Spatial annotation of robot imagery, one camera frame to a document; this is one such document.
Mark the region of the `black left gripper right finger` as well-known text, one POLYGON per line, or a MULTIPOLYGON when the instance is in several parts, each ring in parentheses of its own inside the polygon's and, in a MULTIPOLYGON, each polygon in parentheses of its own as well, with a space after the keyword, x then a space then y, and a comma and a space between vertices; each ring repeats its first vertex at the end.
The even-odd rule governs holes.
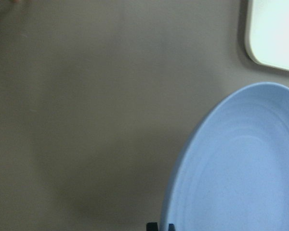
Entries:
POLYGON ((175 231, 175 225, 174 224, 169 224, 168 225, 168 231, 175 231))

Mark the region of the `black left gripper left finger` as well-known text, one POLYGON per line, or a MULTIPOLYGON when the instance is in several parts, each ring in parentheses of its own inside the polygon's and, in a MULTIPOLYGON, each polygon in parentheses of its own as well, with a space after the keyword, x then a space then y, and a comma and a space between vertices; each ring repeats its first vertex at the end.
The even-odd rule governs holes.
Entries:
POLYGON ((158 231, 157 222, 149 222, 146 224, 146 231, 158 231))

